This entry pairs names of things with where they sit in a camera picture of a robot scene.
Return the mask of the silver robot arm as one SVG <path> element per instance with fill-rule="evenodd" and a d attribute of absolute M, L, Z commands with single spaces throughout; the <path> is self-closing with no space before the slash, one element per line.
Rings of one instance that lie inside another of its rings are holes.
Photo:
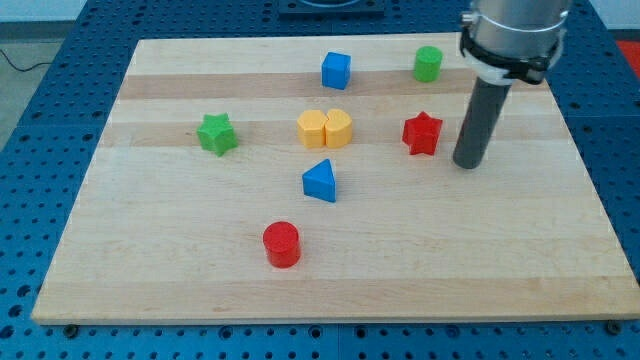
<path fill-rule="evenodd" d="M 461 55 L 484 82 L 538 85 L 559 60 L 571 0 L 472 0 L 462 12 Z"/>

